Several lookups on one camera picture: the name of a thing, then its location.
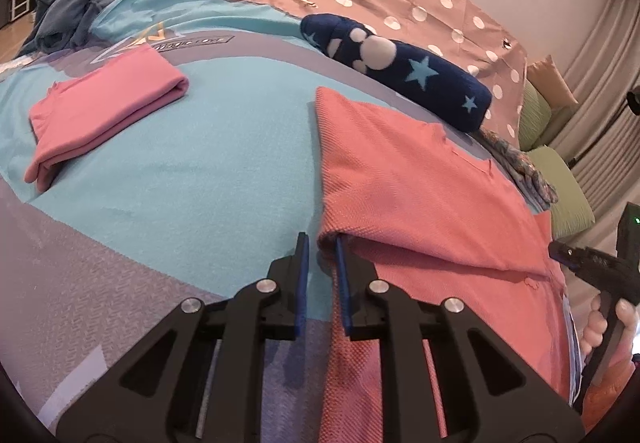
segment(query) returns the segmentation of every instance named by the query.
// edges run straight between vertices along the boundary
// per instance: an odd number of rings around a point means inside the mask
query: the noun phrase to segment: star pattern
[[[478,108],[478,106],[475,103],[475,100],[476,100],[475,96],[473,98],[469,98],[468,96],[465,95],[465,103],[463,103],[462,106],[466,108],[466,111],[469,114],[471,114],[471,109]]]
[[[416,60],[409,58],[409,63],[411,64],[412,71],[404,81],[411,82],[412,80],[415,80],[420,84],[422,90],[427,86],[427,78],[440,74],[435,69],[431,69],[429,67],[429,57],[424,57],[421,62],[417,62]]]
[[[313,47],[322,50],[322,46],[316,42],[316,34],[311,33],[311,35],[305,35],[305,40],[309,42]]]

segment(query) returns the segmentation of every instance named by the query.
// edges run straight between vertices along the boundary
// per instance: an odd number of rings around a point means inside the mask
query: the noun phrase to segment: white polka dot
[[[453,3],[451,0],[440,0],[440,3],[447,9],[453,8]]]
[[[425,20],[427,20],[427,10],[425,10],[422,6],[415,6],[411,10],[411,16],[418,22],[424,22]]]
[[[344,7],[350,8],[353,6],[353,2],[351,0],[335,0],[338,4],[341,4]]]
[[[367,32],[362,28],[353,28],[349,33],[349,38],[354,42],[360,43],[367,38]]]
[[[462,44],[465,41],[465,36],[462,34],[462,31],[459,29],[454,29],[451,32],[451,38],[456,44]]]
[[[440,57],[444,56],[442,54],[442,51],[440,50],[440,48],[438,46],[434,46],[433,44],[429,44],[427,47],[429,48],[429,51],[432,51],[432,52],[436,53],[436,55],[438,55]]]
[[[341,43],[342,40],[339,38],[332,38],[329,41],[329,45],[326,47],[326,53],[329,55],[329,58],[333,58],[335,56],[335,52],[338,51],[338,47],[340,47]]]
[[[353,69],[359,71],[362,74],[367,73],[367,65],[362,60],[354,60],[353,61]]]
[[[398,22],[398,19],[396,17],[387,17],[383,22],[385,23],[385,26],[388,26],[391,29],[395,29],[396,31],[401,28],[400,23]]]
[[[388,68],[396,58],[396,45],[386,38],[371,35],[360,45],[360,57],[370,69]]]

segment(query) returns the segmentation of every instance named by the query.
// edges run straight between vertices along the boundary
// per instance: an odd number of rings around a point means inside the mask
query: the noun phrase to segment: green cushion
[[[568,237],[593,226],[596,219],[587,198],[558,153],[552,148],[542,146],[527,155],[558,192],[558,203],[551,206],[554,239]]]
[[[524,84],[524,101],[520,112],[518,141],[520,149],[527,151],[540,137],[551,119],[551,107],[531,82]]]

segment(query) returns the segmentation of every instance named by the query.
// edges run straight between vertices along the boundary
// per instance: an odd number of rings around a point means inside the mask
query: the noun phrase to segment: pink clothing
[[[568,397],[564,276],[547,253],[550,216],[534,217],[493,161],[460,150],[440,124],[324,87],[316,111],[320,245],[350,234],[352,248],[376,264],[380,279],[426,302],[463,299]],[[349,342],[334,311],[320,441],[381,440],[377,344]]]
[[[81,78],[53,84],[29,111],[38,143],[24,181],[36,181],[44,192],[63,161],[93,150],[188,87],[187,78],[148,44]]]

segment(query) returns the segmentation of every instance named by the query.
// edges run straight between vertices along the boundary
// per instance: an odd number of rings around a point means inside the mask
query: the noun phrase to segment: ribbed fabric
[[[376,264],[380,279],[422,301],[462,298],[568,397],[564,278],[546,252],[548,213],[533,216],[490,160],[462,152],[440,124],[324,87],[316,112],[320,245],[353,235],[351,247]],[[320,441],[378,443],[381,416],[377,344],[348,341],[334,311]]]
[[[184,95],[189,81],[148,44],[81,78],[55,83],[31,107],[38,144],[24,181],[47,190],[63,161],[86,154]]]

